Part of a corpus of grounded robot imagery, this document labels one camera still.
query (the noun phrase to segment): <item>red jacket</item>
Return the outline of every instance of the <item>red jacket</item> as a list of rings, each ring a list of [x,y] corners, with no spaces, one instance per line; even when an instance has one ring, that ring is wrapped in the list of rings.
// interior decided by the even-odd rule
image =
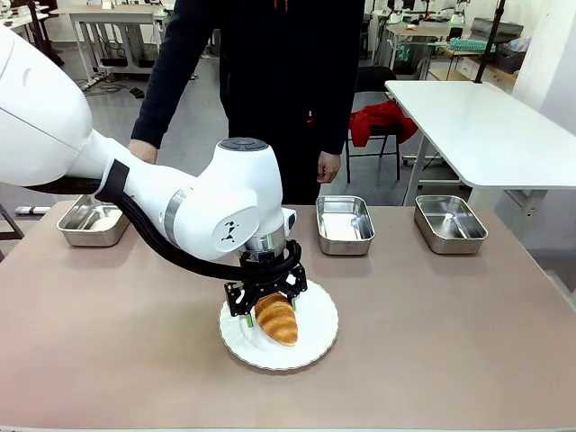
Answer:
[[[354,147],[366,147],[370,130],[387,126],[401,126],[402,133],[398,142],[409,140],[418,130],[416,123],[404,116],[402,109],[394,102],[388,101],[377,105],[367,105],[362,111],[350,115],[350,132]]]

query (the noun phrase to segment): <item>person's right hand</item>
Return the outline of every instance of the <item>person's right hand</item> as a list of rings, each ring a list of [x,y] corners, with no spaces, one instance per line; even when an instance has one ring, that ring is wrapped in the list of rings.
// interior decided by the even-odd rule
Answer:
[[[128,150],[138,159],[142,159],[149,164],[156,164],[158,159],[158,149],[152,144],[141,139],[131,139]]]

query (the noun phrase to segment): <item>metal tray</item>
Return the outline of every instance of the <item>metal tray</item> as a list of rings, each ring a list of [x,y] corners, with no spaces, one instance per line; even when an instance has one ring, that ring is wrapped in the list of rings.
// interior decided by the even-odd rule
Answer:
[[[437,254],[475,254],[488,231],[457,196],[422,195],[416,198],[414,221]]]
[[[365,201],[357,196],[326,195],[316,200],[320,249],[326,255],[365,255],[374,226]]]
[[[129,224],[115,205],[82,195],[58,221],[57,228],[72,246],[109,248],[120,241]]]

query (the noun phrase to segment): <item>black logo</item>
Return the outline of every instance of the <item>black logo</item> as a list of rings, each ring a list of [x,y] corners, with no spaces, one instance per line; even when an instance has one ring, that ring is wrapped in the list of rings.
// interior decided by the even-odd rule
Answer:
[[[232,243],[236,243],[236,240],[232,237],[232,231],[235,230],[237,227],[239,227],[239,225],[236,225],[234,223],[234,221],[231,220],[230,222],[226,223],[224,226],[228,227],[228,236],[224,237],[221,241],[232,240]]]

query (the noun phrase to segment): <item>person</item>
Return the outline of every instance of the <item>person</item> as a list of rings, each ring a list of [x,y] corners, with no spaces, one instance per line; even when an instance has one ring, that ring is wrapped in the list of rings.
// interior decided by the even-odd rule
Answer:
[[[156,163],[162,137],[214,29],[230,137],[269,144],[283,203],[332,182],[356,86],[364,0],[176,0],[129,149]]]

